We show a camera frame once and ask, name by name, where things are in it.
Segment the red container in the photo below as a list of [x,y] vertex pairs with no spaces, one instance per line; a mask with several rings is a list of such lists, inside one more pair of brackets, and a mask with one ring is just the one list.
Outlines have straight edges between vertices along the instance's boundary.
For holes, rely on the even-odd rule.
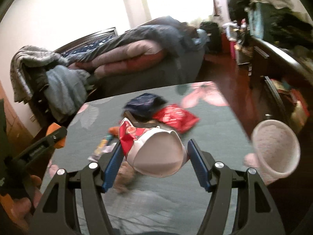
[[232,59],[236,60],[236,51],[235,51],[236,42],[230,42],[230,55]]
[[222,50],[223,50],[223,53],[227,53],[227,54],[230,53],[229,42],[230,41],[227,39],[226,34],[222,33]]

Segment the candy wrapper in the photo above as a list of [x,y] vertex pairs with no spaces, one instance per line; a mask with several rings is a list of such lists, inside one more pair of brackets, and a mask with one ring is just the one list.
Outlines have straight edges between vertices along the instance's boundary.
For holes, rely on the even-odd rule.
[[101,140],[100,144],[97,146],[96,150],[88,157],[89,161],[97,162],[104,153],[112,152],[115,144],[109,145],[113,140],[114,136],[112,134],[107,134],[104,139]]
[[153,114],[165,103],[166,101],[161,96],[144,93],[131,99],[124,109],[142,118],[152,118]]
[[200,120],[194,114],[179,107],[177,104],[172,104],[161,109],[153,115],[153,119],[173,127],[179,133],[185,133],[191,129]]
[[124,118],[119,138],[126,161],[145,175],[157,178],[170,176],[188,160],[187,152],[174,130],[136,128]]

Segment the wooden floor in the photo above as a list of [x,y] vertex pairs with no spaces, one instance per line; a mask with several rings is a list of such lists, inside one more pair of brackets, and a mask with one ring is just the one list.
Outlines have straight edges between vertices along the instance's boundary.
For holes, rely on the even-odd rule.
[[218,85],[250,137],[258,118],[249,88],[248,70],[239,68],[229,53],[205,55],[197,81],[213,81]]

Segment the wooden cabinet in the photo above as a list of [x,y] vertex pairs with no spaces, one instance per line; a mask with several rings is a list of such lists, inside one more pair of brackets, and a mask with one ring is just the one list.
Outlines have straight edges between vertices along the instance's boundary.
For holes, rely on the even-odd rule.
[[16,115],[15,110],[5,95],[1,83],[0,99],[4,99],[4,112],[7,120],[7,137],[14,147],[14,154],[17,155],[30,146],[33,137]]
[[259,122],[267,119],[290,123],[288,110],[271,85],[270,79],[286,80],[297,88],[308,104],[310,116],[297,134],[301,159],[295,172],[271,184],[268,188],[281,214],[286,234],[290,234],[303,219],[313,202],[313,75],[279,48],[258,38],[252,38],[254,55],[250,87]]

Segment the light blue towel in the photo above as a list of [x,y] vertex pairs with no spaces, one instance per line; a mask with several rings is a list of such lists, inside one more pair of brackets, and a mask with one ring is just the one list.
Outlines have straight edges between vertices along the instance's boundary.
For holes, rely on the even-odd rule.
[[47,71],[49,87],[44,91],[44,95],[52,115],[58,122],[76,113],[85,103],[89,76],[85,70],[70,70],[63,65],[57,65]]

